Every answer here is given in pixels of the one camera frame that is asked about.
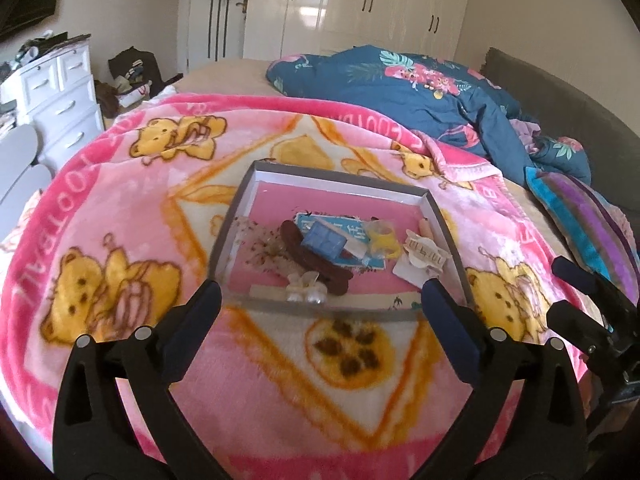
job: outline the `gray headboard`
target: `gray headboard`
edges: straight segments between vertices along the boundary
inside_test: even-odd
[[[593,189],[626,214],[640,240],[640,137],[588,95],[532,64],[489,49],[481,69],[540,121],[542,133],[586,150]]]

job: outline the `pink blanket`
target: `pink blanket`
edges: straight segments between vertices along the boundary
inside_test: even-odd
[[[513,338],[546,341],[554,301],[582,307],[551,275],[552,251],[487,161],[351,105],[179,94],[128,114],[81,150],[44,194],[15,253],[2,292],[0,367],[45,436],[73,341],[126,337],[186,302],[257,159],[431,190],[476,311]],[[310,364],[308,335],[352,338],[361,328],[323,323],[226,308],[172,386],[236,478],[408,478],[464,405],[470,389],[424,320],[369,326],[380,335],[371,349],[392,355],[392,365],[354,383]],[[569,352],[581,376],[578,352]],[[159,456],[127,385],[121,390],[146,452]],[[513,405],[484,456],[497,450]]]

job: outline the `box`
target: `box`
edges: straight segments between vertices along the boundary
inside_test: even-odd
[[[444,265],[440,281],[458,304],[473,305],[460,255],[428,190],[366,176],[261,161],[254,162],[245,174],[209,260],[209,277],[220,284],[226,305],[301,315],[330,311],[340,316],[415,319],[420,310],[420,290],[393,274],[395,260],[390,260],[384,270],[356,274],[347,294],[330,296],[320,305],[286,301],[286,279],[250,268],[246,264],[248,249],[236,241],[238,226],[234,219],[249,217],[269,229],[277,229],[300,212],[389,220],[400,243],[404,243],[407,229],[418,232],[418,220],[426,218],[436,244],[452,256]]]

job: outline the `turquoise stripe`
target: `turquoise stripe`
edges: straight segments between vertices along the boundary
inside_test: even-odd
[[[535,192],[535,195],[544,203],[545,208],[552,213],[553,216],[558,217],[559,222],[564,226],[565,229],[571,230],[572,228],[578,228],[580,231],[584,231],[582,227],[580,227],[580,222],[577,221],[575,216],[567,209],[562,201],[562,198],[556,195],[549,186],[547,186],[540,178],[530,177],[527,175],[527,182],[532,191]],[[582,260],[585,262],[589,262],[589,266],[593,267],[593,270],[596,270],[609,281],[611,281],[611,276],[609,274],[609,269],[607,268],[604,260],[600,256],[600,253],[593,245],[589,237],[585,237],[584,243],[580,244],[580,247],[576,247],[580,256],[582,256]],[[584,257],[584,253],[591,253],[590,256]]]

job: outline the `dresser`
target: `dresser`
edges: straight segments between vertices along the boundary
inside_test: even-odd
[[[104,131],[87,41],[54,50],[17,70],[0,86],[0,99],[17,102],[18,124],[35,127],[37,160],[54,174]]]
[[[468,0],[249,0],[244,57],[331,55],[374,44],[453,59]]]

